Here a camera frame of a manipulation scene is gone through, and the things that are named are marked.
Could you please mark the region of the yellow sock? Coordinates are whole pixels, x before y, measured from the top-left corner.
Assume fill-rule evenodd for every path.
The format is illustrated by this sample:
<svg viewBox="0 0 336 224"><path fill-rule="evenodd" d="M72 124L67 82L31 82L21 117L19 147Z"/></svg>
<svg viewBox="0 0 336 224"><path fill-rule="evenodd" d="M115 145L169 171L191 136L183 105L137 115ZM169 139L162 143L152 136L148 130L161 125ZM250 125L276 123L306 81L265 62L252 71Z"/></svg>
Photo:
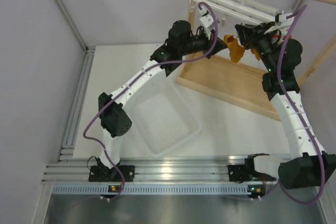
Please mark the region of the yellow sock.
<svg viewBox="0 0 336 224"><path fill-rule="evenodd" d="M223 41L229 49L231 62L239 63L245 53L245 49L238 43L237 38L233 35L225 35Z"/></svg>
<svg viewBox="0 0 336 224"><path fill-rule="evenodd" d="M259 56L259 53L257 52L257 50L253 48L253 49L251 49L250 51L251 51L251 53L252 53L253 55L255 55L256 59L257 59L258 61L260 61L260 56Z"/></svg>

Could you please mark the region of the white clip hanger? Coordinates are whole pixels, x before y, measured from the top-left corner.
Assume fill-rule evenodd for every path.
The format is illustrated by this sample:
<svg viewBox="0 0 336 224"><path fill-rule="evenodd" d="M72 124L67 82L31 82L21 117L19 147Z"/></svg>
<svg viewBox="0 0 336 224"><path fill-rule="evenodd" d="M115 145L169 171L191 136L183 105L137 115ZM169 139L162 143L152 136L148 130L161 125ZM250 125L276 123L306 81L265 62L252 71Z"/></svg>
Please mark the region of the white clip hanger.
<svg viewBox="0 0 336 224"><path fill-rule="evenodd" d="M282 11L252 0L192 0L206 2L212 9L233 17L245 24L275 23L275 16Z"/></svg>

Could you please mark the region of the orange sock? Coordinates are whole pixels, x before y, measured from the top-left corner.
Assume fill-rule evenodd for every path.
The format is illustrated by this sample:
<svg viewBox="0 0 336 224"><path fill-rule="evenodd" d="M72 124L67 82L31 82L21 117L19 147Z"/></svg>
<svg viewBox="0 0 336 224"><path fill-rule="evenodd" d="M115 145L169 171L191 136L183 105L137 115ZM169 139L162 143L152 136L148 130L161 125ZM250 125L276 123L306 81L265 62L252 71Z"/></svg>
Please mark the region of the orange sock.
<svg viewBox="0 0 336 224"><path fill-rule="evenodd" d="M277 40L279 38L279 35L278 34L275 34L275 35L273 35L273 37L272 37L272 39L273 40Z"/></svg>

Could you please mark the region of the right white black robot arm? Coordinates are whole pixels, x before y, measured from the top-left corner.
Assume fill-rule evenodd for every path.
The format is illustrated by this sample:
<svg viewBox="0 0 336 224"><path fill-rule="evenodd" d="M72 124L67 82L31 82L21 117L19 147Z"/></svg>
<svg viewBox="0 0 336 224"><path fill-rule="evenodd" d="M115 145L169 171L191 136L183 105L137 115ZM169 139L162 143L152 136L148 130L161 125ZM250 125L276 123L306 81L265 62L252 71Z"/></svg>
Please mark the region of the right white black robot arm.
<svg viewBox="0 0 336 224"><path fill-rule="evenodd" d="M301 63L302 45L295 39L287 43L274 39L274 25L237 24L235 29L245 49L254 49L268 69L262 88L276 109L289 143L290 159L269 154L253 154L245 159L245 174L258 180L263 174L280 180L285 189L320 186L335 171L335 155L327 154L315 137L301 102L294 69Z"/></svg>

